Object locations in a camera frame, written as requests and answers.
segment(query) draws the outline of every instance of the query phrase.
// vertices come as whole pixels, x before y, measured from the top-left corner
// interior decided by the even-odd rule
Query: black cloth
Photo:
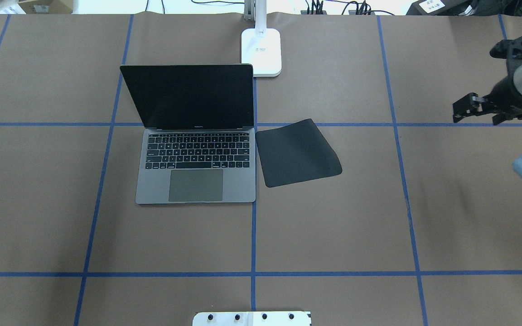
[[[255,137],[267,187],[342,173],[338,156],[311,119],[259,131]]]

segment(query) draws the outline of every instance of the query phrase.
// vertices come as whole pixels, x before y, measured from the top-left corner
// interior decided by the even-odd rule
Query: label on box
[[[37,13],[49,13],[49,6],[34,6]]]
[[[444,4],[441,0],[426,0],[420,2],[419,5],[426,13],[431,13],[444,7]]]

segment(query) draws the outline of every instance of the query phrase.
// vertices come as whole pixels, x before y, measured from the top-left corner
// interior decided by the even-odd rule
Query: touchpad
[[[169,201],[223,200],[223,170],[173,170]]]

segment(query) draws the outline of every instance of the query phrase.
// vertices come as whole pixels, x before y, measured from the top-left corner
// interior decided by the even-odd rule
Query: laptop screen
[[[253,66],[120,66],[146,128],[253,126]]]

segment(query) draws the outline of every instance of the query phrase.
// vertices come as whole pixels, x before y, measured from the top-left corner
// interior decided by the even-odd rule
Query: laptop
[[[137,204],[253,202],[253,66],[120,66],[145,132]]]

